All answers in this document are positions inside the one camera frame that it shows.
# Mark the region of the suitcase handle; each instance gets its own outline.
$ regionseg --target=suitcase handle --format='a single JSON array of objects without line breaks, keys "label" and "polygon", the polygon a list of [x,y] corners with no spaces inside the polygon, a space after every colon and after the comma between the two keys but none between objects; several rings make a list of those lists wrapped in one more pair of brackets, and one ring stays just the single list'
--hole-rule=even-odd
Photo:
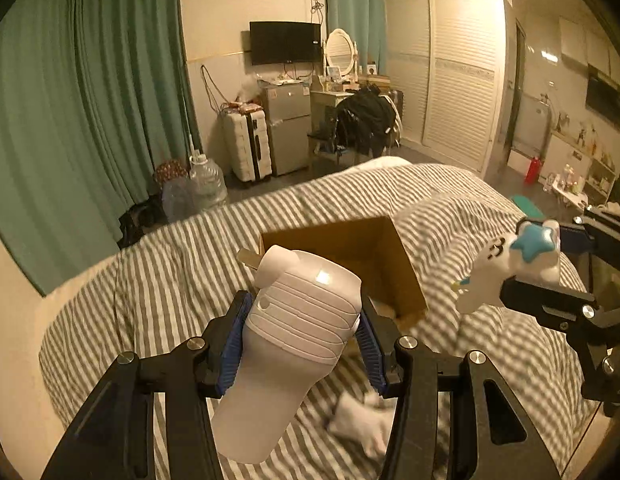
[{"label": "suitcase handle", "polygon": [[254,147],[257,149],[257,160],[261,160],[261,143],[258,135],[254,136]]}]

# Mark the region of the white suitcase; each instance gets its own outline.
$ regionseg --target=white suitcase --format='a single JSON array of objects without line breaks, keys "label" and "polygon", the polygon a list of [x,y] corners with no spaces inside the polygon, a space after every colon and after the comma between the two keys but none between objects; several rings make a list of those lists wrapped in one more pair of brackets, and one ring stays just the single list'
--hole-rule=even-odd
[{"label": "white suitcase", "polygon": [[242,182],[253,182],[272,174],[266,114],[227,113],[223,118],[223,135],[230,152],[232,171]]}]

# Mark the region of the curtain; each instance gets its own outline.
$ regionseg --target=curtain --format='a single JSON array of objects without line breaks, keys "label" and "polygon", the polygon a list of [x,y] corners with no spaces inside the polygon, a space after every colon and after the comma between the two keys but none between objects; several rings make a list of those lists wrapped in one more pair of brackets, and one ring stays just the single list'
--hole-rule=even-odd
[{"label": "curtain", "polygon": [[40,292],[118,251],[185,160],[178,0],[17,0],[0,23],[0,237]]},{"label": "curtain", "polygon": [[328,28],[342,28],[357,42],[364,70],[373,60],[385,73],[385,0],[328,0]]}]

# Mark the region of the blue star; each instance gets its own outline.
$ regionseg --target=blue star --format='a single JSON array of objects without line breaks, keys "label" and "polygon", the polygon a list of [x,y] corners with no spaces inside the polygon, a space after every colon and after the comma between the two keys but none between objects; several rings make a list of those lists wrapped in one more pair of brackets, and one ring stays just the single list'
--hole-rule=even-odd
[{"label": "blue star", "polygon": [[523,232],[510,245],[510,250],[518,249],[523,254],[523,261],[529,264],[541,253],[554,251],[556,244],[552,239],[552,229],[537,224],[525,226]]}]

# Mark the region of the open box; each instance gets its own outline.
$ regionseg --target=open box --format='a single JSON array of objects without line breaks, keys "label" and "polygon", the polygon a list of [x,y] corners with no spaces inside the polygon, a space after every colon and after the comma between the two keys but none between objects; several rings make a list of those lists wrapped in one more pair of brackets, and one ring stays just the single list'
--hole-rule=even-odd
[{"label": "open box", "polygon": [[419,280],[388,217],[261,234],[261,254],[273,245],[317,254],[355,273],[379,314],[387,316],[385,305],[389,306],[404,333],[426,315],[427,304]]}]

